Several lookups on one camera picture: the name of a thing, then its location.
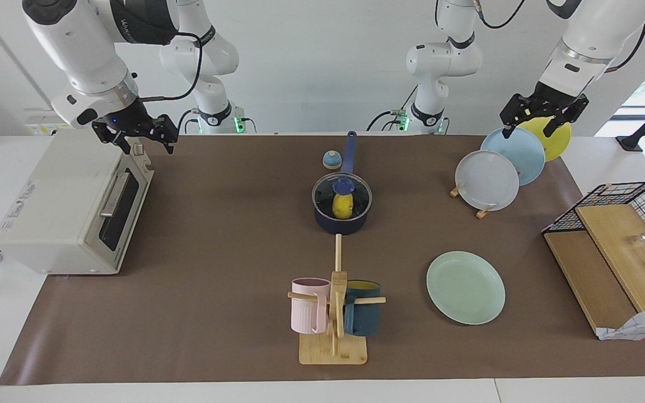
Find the plate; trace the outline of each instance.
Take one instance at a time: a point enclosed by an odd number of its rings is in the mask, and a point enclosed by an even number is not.
[[[455,184],[470,206],[496,212],[512,204],[519,191],[517,168],[502,154],[480,150],[469,153],[457,166]]]
[[[497,129],[484,138],[482,150],[494,151],[507,157],[519,174],[519,186],[532,183],[544,170],[546,153],[542,142],[529,130],[515,128],[509,138]]]
[[[544,135],[544,128],[551,118],[533,118],[528,120],[517,127],[529,130],[534,133],[535,136],[542,142],[544,146],[544,151],[546,153],[546,161],[552,161],[560,156],[566,148],[569,146],[571,141],[571,125],[569,123],[564,123],[561,125],[551,137]]]
[[[443,314],[466,325],[497,318],[506,299],[499,273],[469,252],[448,252],[436,258],[427,270],[427,291]]]

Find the saucepan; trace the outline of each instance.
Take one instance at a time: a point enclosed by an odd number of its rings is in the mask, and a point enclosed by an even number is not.
[[[364,179],[353,174],[356,142],[357,133],[350,131],[340,172],[323,176],[312,187],[315,221],[330,234],[350,235],[357,232],[365,224],[372,205],[372,189]],[[337,219],[333,214],[333,199],[339,186],[353,189],[352,215],[348,219]]]

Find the oven door handle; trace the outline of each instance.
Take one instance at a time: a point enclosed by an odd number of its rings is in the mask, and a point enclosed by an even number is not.
[[[108,194],[108,199],[106,199],[106,202],[103,205],[103,209],[101,209],[101,212],[99,213],[101,217],[110,218],[113,217],[114,214],[116,214],[116,210],[118,210],[118,204],[121,202],[123,190],[126,189],[126,184],[128,183],[130,176],[131,174],[128,172],[123,172],[116,175],[116,179],[113,182],[113,186],[111,187],[111,192]]]

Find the yellow plate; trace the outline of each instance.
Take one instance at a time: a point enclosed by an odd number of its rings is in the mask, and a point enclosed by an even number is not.
[[[551,120],[551,117],[533,118],[519,125],[520,128],[534,133],[539,141],[542,142],[547,162],[560,156],[569,146],[569,141],[571,141],[571,125],[569,123],[564,123],[560,128],[556,129],[551,137],[545,136],[544,128],[549,120]]]

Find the wooden plate holder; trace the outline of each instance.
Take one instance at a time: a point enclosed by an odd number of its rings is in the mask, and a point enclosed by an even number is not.
[[[343,306],[348,289],[348,273],[342,271],[343,236],[335,235],[335,271],[331,275],[328,298],[328,331],[301,334],[298,360],[303,365],[361,365],[368,359],[366,337],[345,334]],[[315,296],[287,293],[288,298],[317,301]],[[358,298],[355,304],[386,303],[385,297]]]
[[[450,192],[450,197],[455,198],[455,197],[459,196],[459,189],[461,189],[461,187],[462,187],[462,186],[463,186],[463,184],[459,184],[458,186],[456,186],[456,187],[455,187],[455,188]],[[486,217],[486,216],[487,216],[487,214],[489,214],[489,209],[490,209],[491,207],[492,207],[492,206],[487,206],[487,207],[485,207],[483,210],[479,210],[478,212],[476,212],[476,217],[477,217],[478,219],[483,219],[484,217]]]

